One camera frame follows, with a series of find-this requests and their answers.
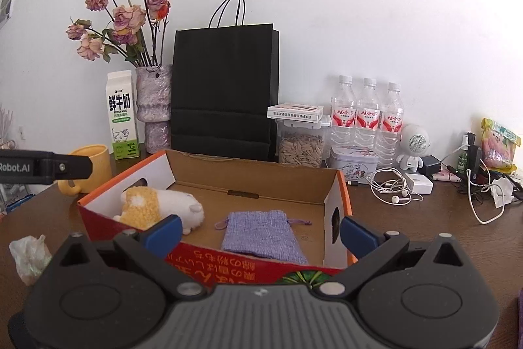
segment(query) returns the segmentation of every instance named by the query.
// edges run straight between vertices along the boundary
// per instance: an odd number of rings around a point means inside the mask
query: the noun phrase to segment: vase
[[[145,123],[145,150],[171,148],[171,77],[173,66],[136,68],[137,119]]]

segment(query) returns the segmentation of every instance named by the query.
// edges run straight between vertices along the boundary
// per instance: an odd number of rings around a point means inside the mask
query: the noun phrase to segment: wooden table
[[[121,171],[135,161],[119,161]],[[490,349],[515,349],[518,335],[517,295],[523,287],[523,205],[508,207],[489,225],[476,222],[466,196],[450,183],[435,183],[423,202],[393,207],[375,199],[368,186],[350,187],[354,215],[379,231],[398,230],[412,240],[432,239],[440,232],[454,234],[492,288],[499,303],[500,319]],[[10,348],[9,317],[22,309],[27,288],[15,271],[8,245],[27,235],[46,236],[51,253],[71,231],[84,231],[76,199],[63,196],[53,185],[26,202],[0,223],[0,347]],[[491,202],[478,208],[482,218],[495,209]]]

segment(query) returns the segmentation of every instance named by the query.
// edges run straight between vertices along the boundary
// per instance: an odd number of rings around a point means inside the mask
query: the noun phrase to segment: drawstring
[[[304,221],[303,219],[288,219],[287,223],[289,225],[294,225],[295,223],[299,223],[299,224],[302,224],[302,225],[312,225],[311,221]]]
[[[214,224],[214,228],[218,231],[224,230],[227,228],[228,225],[228,218],[224,219],[223,221],[217,222]]]

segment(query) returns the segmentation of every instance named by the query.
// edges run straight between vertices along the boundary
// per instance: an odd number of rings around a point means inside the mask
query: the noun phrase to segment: open box
[[[314,285],[355,260],[339,238],[339,222],[351,215],[351,209],[338,170],[161,151],[79,200],[92,240],[112,239],[130,228],[112,217],[121,213],[121,193],[140,184],[189,192],[203,205],[202,226],[183,236],[166,260],[205,285],[277,281]],[[288,218],[311,221],[312,225],[291,227],[309,264],[221,251],[226,231],[217,231],[214,224],[230,212],[247,210],[282,210]]]

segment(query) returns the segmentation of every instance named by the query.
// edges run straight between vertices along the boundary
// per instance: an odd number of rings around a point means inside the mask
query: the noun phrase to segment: bottle cap
[[[400,90],[401,90],[401,85],[399,83],[389,82],[389,91],[399,92]]]
[[[369,79],[368,77],[363,79],[363,86],[374,86],[376,87],[376,79]]]
[[[340,83],[352,83],[352,76],[339,75]]]

